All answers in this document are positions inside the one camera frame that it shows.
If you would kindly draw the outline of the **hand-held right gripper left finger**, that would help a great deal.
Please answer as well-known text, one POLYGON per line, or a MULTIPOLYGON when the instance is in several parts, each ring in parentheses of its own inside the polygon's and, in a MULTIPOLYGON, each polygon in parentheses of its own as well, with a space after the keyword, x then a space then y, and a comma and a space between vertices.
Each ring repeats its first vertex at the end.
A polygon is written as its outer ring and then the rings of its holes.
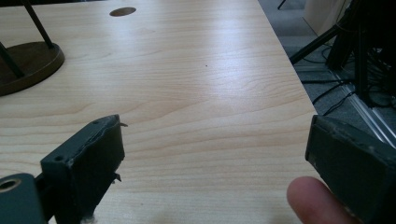
POLYGON ((118 115, 88 123, 41 160, 46 214, 58 224, 80 224, 93 217, 125 157, 118 115))

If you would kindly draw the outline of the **black metal stand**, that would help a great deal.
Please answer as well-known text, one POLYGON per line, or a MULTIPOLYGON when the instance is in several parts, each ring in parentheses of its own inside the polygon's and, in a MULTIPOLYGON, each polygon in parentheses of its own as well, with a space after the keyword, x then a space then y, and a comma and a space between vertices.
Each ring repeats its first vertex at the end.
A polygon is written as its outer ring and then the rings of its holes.
POLYGON ((396 0, 351 0, 344 16, 332 28, 290 57, 297 63, 312 51, 332 40, 326 65, 341 69, 355 58, 355 92, 367 105, 370 99, 368 62, 374 49, 374 61, 386 76, 385 86, 396 95, 396 0))

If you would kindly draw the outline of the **aluminium floor rail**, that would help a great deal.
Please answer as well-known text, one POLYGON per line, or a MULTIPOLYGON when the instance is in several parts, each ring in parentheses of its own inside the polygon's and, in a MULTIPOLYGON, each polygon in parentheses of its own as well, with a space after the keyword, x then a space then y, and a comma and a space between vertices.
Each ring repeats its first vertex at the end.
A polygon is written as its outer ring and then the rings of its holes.
POLYGON ((376 138, 396 148, 396 132, 393 131, 386 123, 379 110, 375 107, 369 107, 364 103, 354 90, 354 86, 352 84, 346 84, 342 90, 345 94, 349 94, 354 91, 354 94, 351 94, 348 97, 348 101, 357 110, 358 114, 376 138))

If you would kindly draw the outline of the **light wooden platform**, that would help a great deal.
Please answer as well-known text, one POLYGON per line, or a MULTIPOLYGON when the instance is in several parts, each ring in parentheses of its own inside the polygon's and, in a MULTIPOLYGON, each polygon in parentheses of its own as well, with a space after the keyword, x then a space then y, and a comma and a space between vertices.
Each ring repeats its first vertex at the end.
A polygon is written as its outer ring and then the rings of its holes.
POLYGON ((316 35, 322 35, 341 20, 351 0, 306 0, 304 20, 316 35))

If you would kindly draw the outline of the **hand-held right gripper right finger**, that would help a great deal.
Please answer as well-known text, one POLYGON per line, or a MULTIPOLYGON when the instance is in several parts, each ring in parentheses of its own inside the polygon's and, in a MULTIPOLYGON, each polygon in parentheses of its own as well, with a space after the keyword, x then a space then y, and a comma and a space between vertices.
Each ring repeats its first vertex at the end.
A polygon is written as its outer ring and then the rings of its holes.
POLYGON ((396 149, 343 121, 312 118, 305 159, 364 224, 396 224, 396 149))

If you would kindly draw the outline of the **brown cup holder with rods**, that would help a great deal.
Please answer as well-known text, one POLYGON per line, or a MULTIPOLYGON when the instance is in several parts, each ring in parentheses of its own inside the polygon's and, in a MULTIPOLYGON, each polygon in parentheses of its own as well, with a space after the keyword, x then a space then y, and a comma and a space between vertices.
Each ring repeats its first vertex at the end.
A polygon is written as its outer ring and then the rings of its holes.
POLYGON ((64 63, 63 51, 51 41, 29 0, 20 1, 43 40, 9 48, 0 42, 0 96, 33 87, 52 76, 64 63))

